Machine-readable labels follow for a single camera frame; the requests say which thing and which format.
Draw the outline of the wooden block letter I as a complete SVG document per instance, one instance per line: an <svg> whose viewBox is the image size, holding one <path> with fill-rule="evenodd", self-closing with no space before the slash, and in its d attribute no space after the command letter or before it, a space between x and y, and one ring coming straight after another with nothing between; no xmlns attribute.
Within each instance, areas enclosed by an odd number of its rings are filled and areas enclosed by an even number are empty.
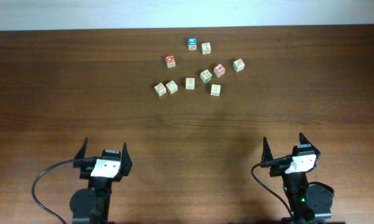
<svg viewBox="0 0 374 224"><path fill-rule="evenodd" d="M220 85L216 85L216 84L212 84L211 90L210 90L210 94L212 96L219 96L220 92L221 92L221 86Z"/></svg>

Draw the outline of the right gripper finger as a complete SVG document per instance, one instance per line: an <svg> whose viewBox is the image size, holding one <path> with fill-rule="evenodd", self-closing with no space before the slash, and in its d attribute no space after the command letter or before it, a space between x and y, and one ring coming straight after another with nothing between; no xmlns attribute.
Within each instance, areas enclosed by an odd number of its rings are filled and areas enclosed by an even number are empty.
<svg viewBox="0 0 374 224"><path fill-rule="evenodd" d="M261 163L266 163L273 160L270 146L266 137L263 138L263 152L261 156Z"/></svg>
<svg viewBox="0 0 374 224"><path fill-rule="evenodd" d="M312 151L316 156L320 156L320 150L316 148L303 133L299 133L299 142L298 149L301 151Z"/></svg>

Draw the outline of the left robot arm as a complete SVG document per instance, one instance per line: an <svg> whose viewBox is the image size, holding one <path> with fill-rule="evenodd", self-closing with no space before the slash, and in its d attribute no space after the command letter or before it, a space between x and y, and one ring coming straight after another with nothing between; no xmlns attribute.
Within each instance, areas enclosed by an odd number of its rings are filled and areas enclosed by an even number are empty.
<svg viewBox="0 0 374 224"><path fill-rule="evenodd" d="M105 149L100 157L85 157L86 139L74 157L73 167L80 169L80 179L88 181L70 199L73 223L108 223L112 185L129 175L133 162L127 145L121 151Z"/></svg>

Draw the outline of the wooden block with apple picture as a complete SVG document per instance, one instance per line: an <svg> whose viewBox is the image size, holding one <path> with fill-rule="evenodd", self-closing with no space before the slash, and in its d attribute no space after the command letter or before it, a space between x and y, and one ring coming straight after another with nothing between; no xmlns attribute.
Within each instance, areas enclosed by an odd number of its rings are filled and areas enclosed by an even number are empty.
<svg viewBox="0 0 374 224"><path fill-rule="evenodd" d="M178 90L178 86L177 84L175 83L175 81L170 81L166 84L166 88L167 88L167 91L170 93L170 94L173 94L175 93L177 90Z"/></svg>

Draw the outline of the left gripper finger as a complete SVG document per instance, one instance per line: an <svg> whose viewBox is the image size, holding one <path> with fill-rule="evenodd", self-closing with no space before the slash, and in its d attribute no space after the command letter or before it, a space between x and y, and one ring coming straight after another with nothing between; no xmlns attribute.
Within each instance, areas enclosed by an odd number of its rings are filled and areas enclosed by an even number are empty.
<svg viewBox="0 0 374 224"><path fill-rule="evenodd" d="M87 144L88 144L88 138L85 138L82 147L80 148L80 150L76 153L74 157L75 160L80 160L80 159L85 158Z"/></svg>
<svg viewBox="0 0 374 224"><path fill-rule="evenodd" d="M122 175L128 175L133 166L133 162L129 156L126 142L123 145L122 155L121 155L121 168L120 172Z"/></svg>

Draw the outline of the green edged picture block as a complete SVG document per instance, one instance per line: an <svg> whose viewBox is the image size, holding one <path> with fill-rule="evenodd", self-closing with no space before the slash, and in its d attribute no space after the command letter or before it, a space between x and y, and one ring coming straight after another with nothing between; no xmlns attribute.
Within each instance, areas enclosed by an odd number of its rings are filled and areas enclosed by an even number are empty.
<svg viewBox="0 0 374 224"><path fill-rule="evenodd" d="M204 83L208 83L212 79L212 74L209 70L204 70L200 73L200 78Z"/></svg>

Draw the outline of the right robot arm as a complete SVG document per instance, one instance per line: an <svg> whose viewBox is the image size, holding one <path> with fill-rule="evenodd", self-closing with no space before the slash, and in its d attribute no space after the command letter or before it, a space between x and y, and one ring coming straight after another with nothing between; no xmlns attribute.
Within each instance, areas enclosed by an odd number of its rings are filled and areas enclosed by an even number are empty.
<svg viewBox="0 0 374 224"><path fill-rule="evenodd" d="M263 153L259 164L270 168L270 177L281 177L288 199L289 217L281 223L325 223L330 219L334 189L321 182L309 182L307 173L316 168L321 153L302 133L292 153L275 159L268 141L263 138Z"/></svg>

